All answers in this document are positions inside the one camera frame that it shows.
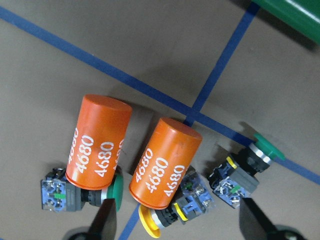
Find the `orange cylinder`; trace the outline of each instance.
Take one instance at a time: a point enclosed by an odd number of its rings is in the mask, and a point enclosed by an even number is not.
[[[113,180],[132,108],[117,99],[83,97],[65,176],[75,186],[101,190]]]
[[[201,141],[191,127],[160,118],[129,185],[133,198],[151,209],[168,207]]]

